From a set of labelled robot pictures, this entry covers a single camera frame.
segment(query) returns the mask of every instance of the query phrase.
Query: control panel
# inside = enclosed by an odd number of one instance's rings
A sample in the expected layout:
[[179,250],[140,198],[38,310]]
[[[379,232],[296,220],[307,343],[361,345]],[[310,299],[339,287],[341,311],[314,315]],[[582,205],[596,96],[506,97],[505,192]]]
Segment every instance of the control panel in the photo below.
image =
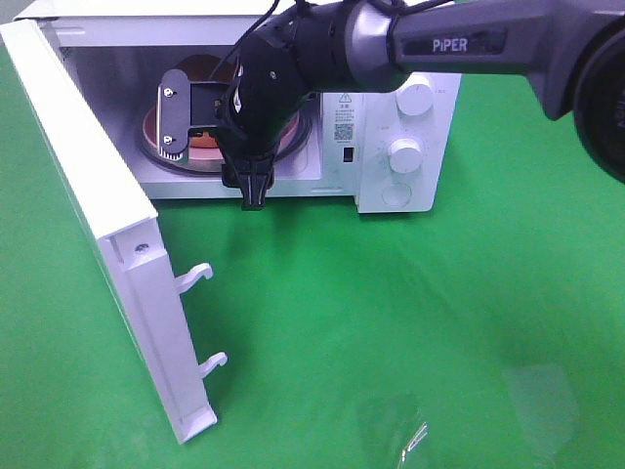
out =
[[395,92],[366,96],[359,212],[432,208],[460,79],[413,73]]

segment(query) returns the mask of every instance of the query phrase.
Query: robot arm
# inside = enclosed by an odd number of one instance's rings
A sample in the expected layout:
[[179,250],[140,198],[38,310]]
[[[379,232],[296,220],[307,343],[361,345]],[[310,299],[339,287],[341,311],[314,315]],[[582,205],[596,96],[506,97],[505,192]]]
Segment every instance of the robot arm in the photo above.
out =
[[159,88],[161,154],[180,157],[209,130],[222,179],[259,209],[280,132],[312,92],[389,92],[413,71],[525,75],[545,113],[574,107],[589,153],[625,180],[622,0],[479,0],[436,9],[344,0],[297,6],[240,45],[231,83],[170,70]]

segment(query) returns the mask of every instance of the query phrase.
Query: warning label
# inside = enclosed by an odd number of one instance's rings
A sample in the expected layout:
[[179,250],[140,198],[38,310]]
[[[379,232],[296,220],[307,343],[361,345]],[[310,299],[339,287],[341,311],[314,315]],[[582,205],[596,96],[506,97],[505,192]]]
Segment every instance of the warning label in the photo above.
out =
[[352,97],[345,93],[339,99],[334,116],[334,140],[336,142],[351,142],[354,139],[355,110],[352,107]]

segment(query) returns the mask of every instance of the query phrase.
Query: qr code sticker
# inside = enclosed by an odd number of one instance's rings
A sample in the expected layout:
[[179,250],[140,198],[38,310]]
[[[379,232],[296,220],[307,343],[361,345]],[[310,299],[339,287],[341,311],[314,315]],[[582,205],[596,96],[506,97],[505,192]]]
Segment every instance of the qr code sticker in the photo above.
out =
[[353,124],[336,124],[334,127],[334,140],[337,142],[354,139]]

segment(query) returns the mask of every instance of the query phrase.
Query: clear plastic film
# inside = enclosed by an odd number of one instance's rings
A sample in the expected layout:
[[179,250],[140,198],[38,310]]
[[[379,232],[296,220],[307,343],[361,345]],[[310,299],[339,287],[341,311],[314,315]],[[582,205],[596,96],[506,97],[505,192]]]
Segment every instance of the clear plastic film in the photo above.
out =
[[431,425],[413,395],[360,406],[359,427],[371,469],[438,469]]

